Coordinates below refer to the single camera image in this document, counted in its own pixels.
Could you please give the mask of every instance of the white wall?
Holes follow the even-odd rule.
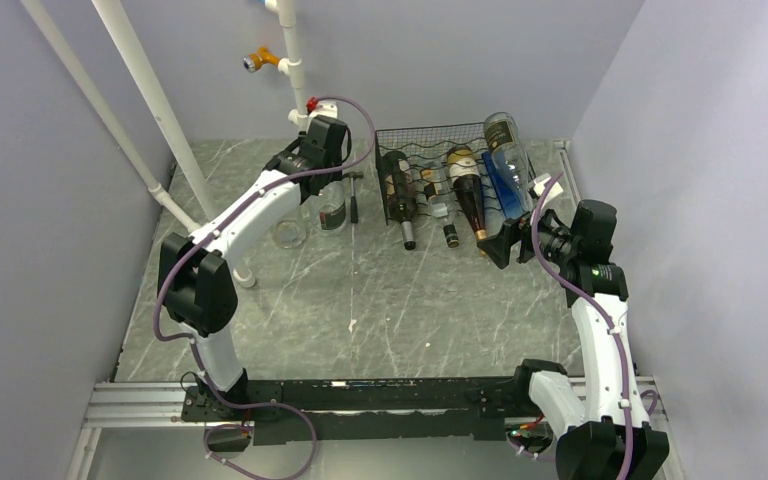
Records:
[[[647,0],[573,154],[689,478],[768,478],[768,0]]]
[[[242,67],[261,44],[285,52],[259,1],[123,3],[189,137],[293,134],[289,80]],[[529,138],[569,138],[643,0],[296,3],[311,95],[355,98],[378,128],[507,110]]]
[[[159,178],[170,154],[90,2],[45,2]],[[0,1],[0,479],[63,478],[158,209],[18,1]]]

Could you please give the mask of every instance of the black wire basket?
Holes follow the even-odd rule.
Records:
[[[384,220],[389,223],[390,216],[387,212],[387,169],[382,164],[382,157],[393,150],[399,150],[405,154],[410,164],[410,174],[413,189],[416,192],[417,216],[430,216],[428,199],[423,192],[423,180],[419,177],[421,169],[442,169],[445,178],[431,183],[448,182],[452,191],[449,169],[446,168],[446,152],[456,145],[466,145],[475,153],[478,170],[481,174],[481,184],[484,190],[485,215],[489,212],[497,212],[501,215],[502,209],[499,199],[493,189],[487,169],[481,159],[481,154],[487,151],[487,142],[484,140],[483,123],[464,123],[460,125],[443,125],[436,127],[419,128],[391,128],[377,130],[375,132],[375,170],[378,176],[378,187],[381,190],[381,205],[384,210]],[[534,168],[528,161],[530,177],[534,178]],[[449,204],[455,207],[458,213],[463,213],[454,198]]]

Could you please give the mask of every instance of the white pipe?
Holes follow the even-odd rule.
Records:
[[[304,69],[302,54],[299,48],[299,36],[296,32],[296,2],[295,0],[277,0],[278,23],[284,30],[284,43],[287,46],[287,75],[293,86],[293,96],[296,100],[296,113],[290,112],[289,118],[298,125],[300,130],[307,129],[307,95],[305,94]]]
[[[201,208],[209,219],[216,218],[219,215],[219,209],[213,201],[207,181],[196,163],[187,137],[184,136],[181,125],[175,118],[172,106],[169,105],[169,100],[163,93],[160,81],[151,68],[134,27],[128,20],[125,9],[122,8],[122,3],[119,0],[93,0],[93,5],[107,28],[110,38],[116,44],[119,54],[122,55],[131,76],[134,77],[137,88],[140,89],[149,110],[157,121],[157,126],[169,143],[169,148],[178,160],[178,165],[181,166],[181,171],[190,183]]]
[[[160,182],[154,178],[154,175],[151,173],[151,170],[149,170],[148,165],[146,165],[140,152],[137,151],[137,147],[131,142],[131,138],[128,137],[122,124],[119,123],[116,115],[110,110],[110,106],[104,100],[101,92],[98,91],[95,82],[93,82],[89,74],[87,74],[81,61],[75,56],[75,52],[72,51],[69,43],[57,28],[57,25],[54,23],[54,20],[51,19],[51,16],[49,16],[45,7],[42,6],[39,0],[20,1],[25,7],[25,10],[28,11],[31,19],[33,19],[34,23],[36,23],[37,27],[40,29],[40,32],[42,32],[45,39],[51,45],[54,53],[56,53],[60,61],[63,62],[63,66],[65,66],[69,74],[72,75],[75,83],[78,84],[78,88],[80,88],[81,92],[84,93],[84,96],[87,97],[87,101],[90,102],[90,105],[92,105],[99,118],[101,118],[101,122],[104,123],[107,130],[110,131],[110,135],[113,136],[122,148],[122,152],[128,160],[131,161],[131,165],[134,166],[134,170],[136,170],[137,174],[142,178],[146,188],[148,188],[149,193],[151,193],[151,196],[154,197],[159,204],[166,207],[179,222],[184,224],[188,232],[198,229],[200,225],[194,222],[186,212],[181,210],[181,207],[172,200],[172,197],[170,197],[169,193],[163,189]]]

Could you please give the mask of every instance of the blue object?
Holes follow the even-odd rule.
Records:
[[[481,154],[481,160],[484,162],[484,168],[493,184],[493,190],[496,191],[496,198],[499,199],[499,206],[502,207],[505,218],[517,219],[521,217],[525,212],[522,211],[519,196],[499,174],[496,163],[493,162],[493,156],[490,155],[490,152],[484,152]]]

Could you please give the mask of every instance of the marble countertop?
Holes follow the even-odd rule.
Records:
[[[193,145],[217,203],[230,205],[289,140],[205,141]],[[357,142],[356,152],[363,150]],[[563,169],[551,141],[527,142],[537,173]],[[554,360],[583,374],[581,346],[563,290],[537,262],[497,269],[474,247],[466,221],[449,249],[430,217],[415,222],[406,251],[398,225],[385,225],[371,159],[358,166],[360,223],[338,236],[311,235],[298,249],[266,235],[247,257],[257,286],[237,288],[237,353],[250,378],[365,378],[510,375],[523,358]],[[570,221],[569,183],[554,205]],[[180,171],[170,193],[204,221]],[[168,212],[157,225],[146,273],[119,358],[116,381],[169,381],[195,369],[184,341],[158,342],[150,317],[161,240],[186,231]],[[164,311],[162,330],[177,325]]]

